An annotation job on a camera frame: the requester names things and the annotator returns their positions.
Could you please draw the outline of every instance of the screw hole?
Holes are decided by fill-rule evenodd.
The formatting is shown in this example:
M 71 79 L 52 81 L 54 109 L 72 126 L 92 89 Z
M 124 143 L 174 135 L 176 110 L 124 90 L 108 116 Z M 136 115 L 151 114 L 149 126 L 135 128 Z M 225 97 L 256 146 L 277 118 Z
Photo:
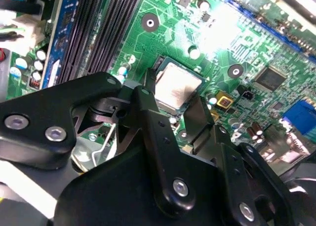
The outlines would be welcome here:
M 127 115 L 127 111 L 125 111 L 125 110 L 119 110 L 119 111 L 117 112 L 117 117 L 118 117 L 119 119 L 124 118 L 126 115 Z
M 170 139 L 168 139 L 167 137 L 163 138 L 163 142 L 165 144 L 170 144 Z
M 240 171 L 238 170 L 238 169 L 234 169 L 234 172 L 235 172 L 235 174 L 237 175 L 237 176 L 240 176 Z
M 166 125 L 163 123 L 163 122 L 161 122 L 161 121 L 158 121 L 158 125 L 160 125 L 161 127 L 165 127 Z

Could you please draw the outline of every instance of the black capacitor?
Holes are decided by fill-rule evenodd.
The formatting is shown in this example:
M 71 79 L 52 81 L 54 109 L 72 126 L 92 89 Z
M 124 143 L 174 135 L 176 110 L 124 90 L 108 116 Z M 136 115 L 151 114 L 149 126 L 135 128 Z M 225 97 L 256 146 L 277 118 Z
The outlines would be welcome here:
M 36 58 L 40 61 L 45 61 L 47 58 L 47 52 L 48 52 L 48 44 L 41 47 L 39 50 L 36 51 Z
M 207 0 L 197 0 L 197 7 L 202 11 L 208 11 L 211 8 L 211 5 Z
M 256 135 L 260 136 L 263 134 L 263 131 L 261 129 L 261 126 L 259 125 L 258 122 L 254 121 L 251 124 L 251 127 L 253 128 L 253 130 L 255 131 Z
M 256 140 L 258 138 L 258 136 L 256 135 L 256 132 L 254 131 L 252 127 L 248 127 L 246 130 L 252 140 Z

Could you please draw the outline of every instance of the mounting hole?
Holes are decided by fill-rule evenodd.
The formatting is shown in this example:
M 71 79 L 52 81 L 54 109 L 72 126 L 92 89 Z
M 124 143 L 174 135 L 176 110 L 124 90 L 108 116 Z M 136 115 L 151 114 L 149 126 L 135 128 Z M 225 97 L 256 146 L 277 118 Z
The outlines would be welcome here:
M 127 111 L 125 111 L 125 110 L 119 110 L 119 111 L 117 112 L 117 117 L 118 117 L 119 119 L 124 118 L 126 115 L 127 115 Z
M 158 121 L 158 125 L 160 125 L 161 127 L 165 127 L 166 125 L 163 123 L 163 122 L 161 122 L 161 121 Z
M 153 27 L 154 25 L 155 25 L 155 22 L 153 21 L 153 19 L 147 20 L 147 26 L 148 27 Z
M 234 169 L 234 172 L 235 172 L 235 174 L 237 175 L 237 176 L 240 176 L 240 171 L 238 170 L 238 169 Z
M 163 138 L 163 142 L 165 143 L 165 144 L 170 144 L 170 139 L 168 139 L 167 137 L 165 137 L 165 138 Z

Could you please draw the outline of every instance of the capacitor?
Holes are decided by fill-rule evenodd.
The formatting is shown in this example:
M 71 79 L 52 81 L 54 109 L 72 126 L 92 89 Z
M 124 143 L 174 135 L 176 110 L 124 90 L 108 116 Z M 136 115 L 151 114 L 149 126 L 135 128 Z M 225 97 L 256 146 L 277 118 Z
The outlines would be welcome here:
M 236 129 L 239 129 L 240 128 L 240 122 L 237 118 L 230 118 L 228 120 L 228 124 L 231 125 L 231 127 L 236 130 Z
M 191 59 L 198 59 L 201 55 L 200 50 L 195 45 L 188 49 L 188 53 Z
M 33 62 L 30 56 L 19 57 L 15 60 L 15 65 L 20 69 L 27 69 Z
M 41 73 L 39 71 L 34 71 L 32 73 L 32 78 L 35 80 L 35 81 L 40 81 L 41 80 Z
M 206 95 L 206 99 L 207 99 L 208 103 L 211 105 L 215 105 L 217 103 L 217 98 L 216 98 L 215 94 L 213 94 L 211 92 Z
M 130 70 L 131 66 L 129 63 L 123 63 L 120 68 L 118 69 L 119 75 L 127 75 L 128 71 Z
M 42 72 L 43 69 L 44 69 L 44 64 L 43 64 L 43 62 L 41 62 L 41 61 L 38 60 L 38 59 L 34 61 L 33 65 L 34 65 L 34 68 L 35 68 L 37 71 L 39 71 L 39 72 Z
M 45 61 L 47 58 L 48 44 L 44 45 L 38 51 L 36 51 L 36 58 L 40 61 Z
M 171 116 L 171 117 L 169 118 L 169 122 L 174 125 L 174 124 L 177 123 L 177 118 Z
M 250 135 L 252 140 L 256 140 L 258 138 L 258 136 L 256 135 L 256 133 L 252 127 L 248 127 L 246 130 L 247 130 L 247 133 Z
M 263 134 L 263 131 L 259 125 L 258 122 L 252 122 L 251 127 L 253 128 L 253 130 L 255 131 L 256 135 L 260 136 Z
M 210 9 L 211 5 L 206 0 L 197 0 L 197 7 L 201 11 L 208 11 Z

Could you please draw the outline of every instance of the black cable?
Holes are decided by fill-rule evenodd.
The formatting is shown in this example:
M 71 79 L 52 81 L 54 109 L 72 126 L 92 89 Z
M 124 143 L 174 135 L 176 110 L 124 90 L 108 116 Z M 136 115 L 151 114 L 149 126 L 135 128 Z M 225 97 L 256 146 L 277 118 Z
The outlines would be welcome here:
M 0 33 L 0 42 L 14 41 L 22 37 L 22 35 L 18 35 L 16 32 Z

